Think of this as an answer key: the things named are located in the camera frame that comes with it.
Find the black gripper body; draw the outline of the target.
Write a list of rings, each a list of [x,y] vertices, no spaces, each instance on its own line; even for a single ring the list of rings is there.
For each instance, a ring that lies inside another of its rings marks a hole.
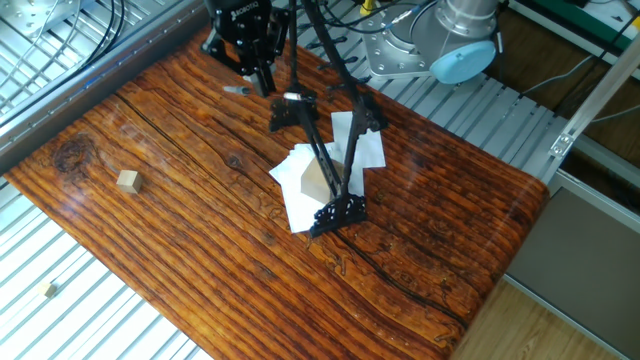
[[[242,73],[239,48],[266,45],[276,57],[282,54],[289,9],[274,7],[270,0],[204,0],[204,5],[211,22],[211,32],[202,44],[204,53],[236,73]]]

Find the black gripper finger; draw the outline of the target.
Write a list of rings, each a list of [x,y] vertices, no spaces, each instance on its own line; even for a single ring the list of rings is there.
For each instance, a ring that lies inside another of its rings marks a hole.
[[[262,53],[257,48],[239,48],[238,56],[241,72],[248,76],[256,94],[265,96],[265,84],[262,77]]]
[[[258,94],[268,97],[276,91],[271,66],[274,64],[276,53],[266,45],[258,48]]]

